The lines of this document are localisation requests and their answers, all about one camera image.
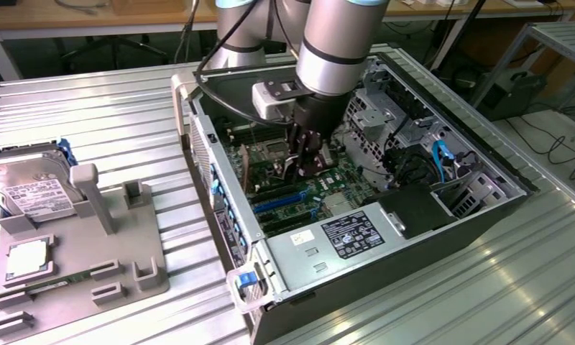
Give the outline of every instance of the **workbench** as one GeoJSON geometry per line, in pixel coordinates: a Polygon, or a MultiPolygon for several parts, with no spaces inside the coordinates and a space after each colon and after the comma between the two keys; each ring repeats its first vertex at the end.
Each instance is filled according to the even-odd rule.
{"type": "MultiPolygon", "coordinates": [[[[563,6],[560,20],[568,20],[575,13],[575,1],[559,0],[563,6]]],[[[5,40],[20,40],[50,37],[82,37],[102,35],[133,35],[156,32],[180,32],[189,15],[191,1],[184,12],[167,14],[145,14],[132,16],[115,15],[109,6],[97,9],[97,15],[90,16],[72,9],[57,6],[50,0],[18,0],[17,6],[0,7],[0,75],[6,81],[21,79],[17,66],[8,51],[2,46],[5,40]]],[[[435,58],[432,68],[438,67],[443,60],[451,43],[460,28],[464,26],[467,15],[475,5],[471,0],[467,5],[455,6],[450,19],[456,19],[454,28],[447,36],[444,46],[435,58]]],[[[442,20],[446,17],[447,8],[423,5],[415,2],[407,6],[400,1],[392,0],[386,12],[386,22],[412,22],[442,20]]],[[[550,9],[546,6],[532,8],[516,8],[503,0],[487,0],[478,18],[499,17],[540,17],[548,16],[550,9]]],[[[213,0],[201,0],[196,13],[193,30],[216,28],[217,10],[213,0]]]]}
{"type": "MultiPolygon", "coordinates": [[[[374,51],[388,53],[539,192],[471,246],[272,344],[575,343],[575,192],[404,51],[374,51]]],[[[195,66],[1,83],[0,145],[61,134],[78,161],[96,163],[102,190],[131,178],[152,186],[171,282],[167,293],[14,344],[248,344],[176,134],[169,77],[195,66]]]]}

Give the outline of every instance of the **power supply label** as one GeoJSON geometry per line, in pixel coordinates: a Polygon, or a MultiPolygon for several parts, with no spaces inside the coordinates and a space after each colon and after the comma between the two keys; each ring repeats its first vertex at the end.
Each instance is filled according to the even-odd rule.
{"type": "Polygon", "coordinates": [[[57,179],[5,187],[4,192],[24,214],[42,216],[73,207],[57,179]]]}
{"type": "Polygon", "coordinates": [[[341,259],[348,259],[386,243],[364,211],[321,225],[325,236],[341,259]]]}

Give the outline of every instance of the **wooden desk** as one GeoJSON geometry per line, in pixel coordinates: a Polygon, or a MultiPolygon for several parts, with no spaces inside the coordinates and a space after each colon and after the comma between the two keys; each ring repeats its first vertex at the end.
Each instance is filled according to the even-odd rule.
{"type": "MultiPolygon", "coordinates": [[[[217,20],[215,0],[200,1],[193,30],[215,29],[217,20]]],[[[94,4],[97,0],[88,0],[88,2],[94,4]]],[[[560,2],[566,12],[563,19],[568,19],[575,12],[575,2],[574,0],[560,0],[560,2]]],[[[456,19],[458,22],[447,37],[444,49],[438,54],[435,64],[444,57],[474,5],[475,0],[471,0],[470,4],[455,6],[451,9],[448,18],[456,19]]],[[[446,17],[447,10],[447,7],[423,5],[419,2],[407,6],[398,0],[392,0],[383,20],[387,22],[440,20],[446,17]]],[[[515,8],[503,0],[487,0],[478,17],[530,17],[546,16],[547,14],[548,9],[544,6],[524,9],[515,8]]],[[[17,6],[0,7],[1,77],[5,81],[21,79],[17,67],[1,45],[4,40],[179,32],[188,16],[189,5],[184,12],[133,16],[115,15],[108,6],[97,9],[97,15],[90,16],[80,11],[62,8],[52,0],[18,0],[17,6]]]]}

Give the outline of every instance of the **robotic arm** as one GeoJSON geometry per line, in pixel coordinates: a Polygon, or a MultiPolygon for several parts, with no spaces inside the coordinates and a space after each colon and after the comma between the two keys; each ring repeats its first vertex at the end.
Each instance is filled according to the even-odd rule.
{"type": "MultiPolygon", "coordinates": [[[[223,37],[256,0],[216,0],[217,35],[223,37]]],[[[291,157],[284,176],[308,176],[335,165],[328,148],[341,123],[349,93],[359,82],[366,56],[388,0],[257,0],[253,10],[209,67],[225,68],[264,62],[264,40],[301,42],[296,78],[267,80],[253,86],[260,117],[272,114],[293,121],[287,129],[291,157]]]]}

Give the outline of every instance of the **black cable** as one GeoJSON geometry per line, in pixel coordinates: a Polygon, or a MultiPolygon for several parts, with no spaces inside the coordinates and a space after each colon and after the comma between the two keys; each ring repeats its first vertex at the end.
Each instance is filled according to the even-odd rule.
{"type": "Polygon", "coordinates": [[[275,8],[275,16],[277,16],[277,23],[279,23],[280,34],[284,37],[287,48],[289,49],[291,54],[295,56],[295,59],[297,60],[297,51],[295,49],[295,46],[291,44],[288,33],[285,32],[284,23],[283,23],[283,20],[280,19],[279,8],[277,8],[277,0],[273,0],[273,8],[275,8]]]}
{"type": "Polygon", "coordinates": [[[399,25],[396,23],[391,23],[391,25],[394,25],[395,27],[408,27],[411,25],[412,22],[407,22],[404,25],[399,25]]]}
{"type": "MultiPolygon", "coordinates": [[[[455,0],[451,0],[450,8],[447,9],[447,12],[444,13],[443,22],[447,24],[447,29],[446,29],[443,40],[440,41],[439,49],[440,49],[440,47],[443,47],[447,36],[450,35],[450,23],[447,23],[447,18],[450,17],[451,9],[454,8],[454,3],[455,3],[455,0]]],[[[428,56],[428,52],[432,49],[432,44],[434,44],[434,36],[431,38],[431,43],[428,44],[428,48],[426,49],[424,58],[422,59],[422,63],[424,64],[424,66],[426,66],[426,64],[428,64],[426,62],[426,58],[428,56]]]]}
{"type": "Polygon", "coordinates": [[[196,18],[196,11],[199,10],[200,1],[201,0],[193,0],[192,11],[189,12],[188,21],[185,22],[185,25],[183,26],[183,29],[181,29],[181,37],[179,39],[179,46],[177,46],[176,52],[175,52],[175,59],[173,59],[175,64],[179,63],[179,54],[181,53],[183,42],[185,41],[185,35],[188,37],[188,42],[187,42],[187,45],[185,45],[185,62],[188,62],[188,57],[189,57],[189,36],[192,34],[193,19],[196,18]]]}
{"type": "MultiPolygon", "coordinates": [[[[552,151],[558,148],[558,147],[560,147],[560,145],[562,146],[564,146],[568,150],[571,150],[572,152],[575,152],[575,149],[572,149],[571,147],[568,147],[567,145],[564,145],[564,143],[563,143],[563,141],[564,141],[564,139],[566,139],[566,137],[564,136],[560,136],[560,137],[555,137],[547,130],[544,130],[544,129],[542,129],[542,128],[539,128],[539,127],[536,127],[535,125],[532,125],[530,122],[527,122],[527,120],[526,119],[523,119],[522,117],[519,117],[524,122],[526,122],[526,124],[528,124],[532,128],[535,128],[535,129],[538,129],[539,131],[542,131],[543,133],[546,133],[548,136],[551,136],[552,138],[554,138],[554,142],[552,142],[552,144],[551,144],[551,146],[550,146],[550,148],[548,148],[548,150],[547,151],[544,151],[544,152],[542,152],[542,151],[539,151],[539,150],[536,150],[536,149],[534,149],[534,147],[532,147],[532,145],[528,143],[528,141],[526,140],[526,138],[523,137],[523,135],[519,133],[519,131],[518,131],[518,129],[514,127],[514,125],[512,125],[512,123],[508,121],[508,120],[506,120],[506,122],[507,122],[507,124],[511,126],[511,128],[512,128],[512,130],[515,131],[515,133],[518,134],[518,136],[519,136],[519,138],[522,139],[522,141],[524,141],[524,143],[526,143],[526,145],[528,146],[528,148],[536,153],[536,154],[539,154],[539,155],[546,155],[546,158],[547,158],[547,161],[550,162],[550,164],[551,165],[558,165],[558,164],[563,164],[563,163],[567,163],[567,162],[571,162],[572,160],[575,160],[575,157],[571,157],[571,158],[568,158],[568,159],[566,159],[566,160],[563,160],[563,161],[559,161],[559,162],[554,162],[552,160],[551,160],[551,153],[552,153],[552,151]]],[[[572,181],[575,181],[575,168],[574,168],[574,170],[571,171],[571,174],[570,174],[570,176],[568,176],[568,179],[570,180],[572,180],[572,181]]]]}
{"type": "Polygon", "coordinates": [[[558,7],[560,8],[560,16],[563,16],[564,15],[564,7],[559,1],[556,1],[556,9],[558,9],[558,7]]]}
{"type": "Polygon", "coordinates": [[[400,32],[400,31],[398,31],[398,30],[395,30],[391,26],[390,26],[390,24],[388,23],[383,23],[383,25],[386,25],[386,27],[391,30],[391,31],[394,31],[396,34],[399,34],[399,35],[403,35],[403,36],[411,36],[411,35],[415,35],[415,34],[419,34],[419,33],[422,33],[422,32],[424,32],[424,31],[427,31],[428,30],[428,28],[431,27],[431,25],[432,25],[432,22],[430,22],[428,24],[427,24],[427,26],[426,27],[423,27],[422,29],[419,29],[419,30],[415,30],[415,31],[412,31],[412,32],[400,32]]]}
{"type": "Polygon", "coordinates": [[[436,167],[435,167],[434,163],[431,162],[431,160],[427,159],[422,154],[419,154],[416,152],[414,152],[414,153],[411,153],[408,155],[403,155],[400,157],[400,164],[399,164],[399,167],[396,169],[396,172],[394,173],[395,181],[400,185],[406,184],[406,183],[402,183],[403,180],[404,180],[403,170],[404,170],[404,167],[407,166],[407,160],[410,158],[419,158],[426,163],[426,168],[428,169],[428,172],[432,173],[432,175],[436,178],[435,182],[439,182],[440,181],[439,170],[436,169],[436,167]]]}
{"type": "Polygon", "coordinates": [[[572,114],[572,113],[575,113],[575,105],[572,105],[572,106],[564,106],[563,108],[558,108],[556,106],[551,106],[550,104],[543,103],[543,102],[534,102],[534,103],[531,103],[526,107],[526,109],[524,109],[524,114],[528,113],[530,109],[534,106],[544,106],[546,109],[554,110],[554,111],[556,111],[556,112],[559,112],[559,113],[562,113],[562,114],[564,114],[567,116],[575,116],[575,114],[572,114]]]}
{"type": "Polygon", "coordinates": [[[259,116],[256,115],[251,115],[248,114],[245,111],[237,109],[235,106],[232,106],[231,104],[228,104],[221,97],[215,93],[213,90],[211,90],[211,88],[207,86],[205,81],[203,80],[203,70],[204,67],[207,66],[207,64],[211,61],[212,56],[217,53],[219,49],[221,48],[221,46],[225,44],[225,42],[229,40],[229,38],[232,37],[235,31],[239,29],[239,26],[243,24],[243,22],[247,19],[247,16],[249,15],[249,13],[253,10],[253,7],[256,6],[259,0],[253,0],[249,3],[249,6],[245,9],[245,12],[243,13],[243,15],[240,16],[239,20],[236,21],[236,23],[233,24],[233,26],[229,28],[227,34],[223,36],[223,38],[217,41],[217,43],[215,44],[215,47],[212,47],[209,54],[203,58],[203,61],[200,61],[200,65],[196,68],[196,73],[195,73],[195,77],[196,77],[196,82],[199,84],[200,90],[203,90],[204,94],[216,102],[220,104],[220,106],[223,106],[225,109],[228,109],[231,112],[233,112],[236,115],[239,115],[240,117],[243,117],[244,119],[247,119],[248,121],[252,121],[257,124],[261,124],[263,126],[276,126],[276,127],[288,127],[292,125],[291,122],[275,122],[275,121],[269,121],[265,119],[261,119],[259,116]]]}
{"type": "Polygon", "coordinates": [[[98,9],[101,7],[108,6],[108,2],[100,2],[94,5],[72,5],[72,4],[68,4],[64,0],[53,0],[53,1],[61,7],[65,7],[68,9],[73,9],[76,11],[81,11],[82,13],[89,14],[90,16],[94,16],[97,14],[97,12],[92,9],[98,9]]]}
{"type": "Polygon", "coordinates": [[[406,115],[403,118],[403,121],[400,122],[399,126],[396,127],[396,129],[394,130],[392,133],[390,133],[387,139],[386,139],[386,143],[383,144],[383,151],[386,151],[386,147],[387,144],[390,142],[390,140],[394,139],[394,137],[396,136],[396,134],[399,134],[400,130],[403,129],[404,125],[407,124],[407,121],[410,120],[410,117],[406,115]]]}
{"type": "Polygon", "coordinates": [[[454,54],[454,51],[458,49],[458,46],[459,46],[460,41],[462,41],[462,37],[464,36],[464,33],[467,32],[468,26],[471,25],[472,21],[475,20],[475,17],[479,15],[479,12],[483,8],[484,3],[486,3],[486,0],[476,0],[476,3],[472,6],[472,10],[467,15],[464,23],[463,23],[460,29],[458,30],[456,36],[451,41],[447,52],[446,52],[443,58],[440,59],[439,65],[438,65],[436,70],[435,70],[436,74],[439,74],[442,72],[442,70],[444,69],[444,66],[446,66],[447,60],[448,60],[447,57],[451,57],[451,55],[454,54]]]}
{"type": "Polygon", "coordinates": [[[554,9],[552,9],[552,7],[548,4],[546,4],[544,2],[542,4],[547,6],[547,10],[550,11],[550,13],[547,14],[547,16],[551,17],[554,15],[554,12],[552,12],[554,9]]]}

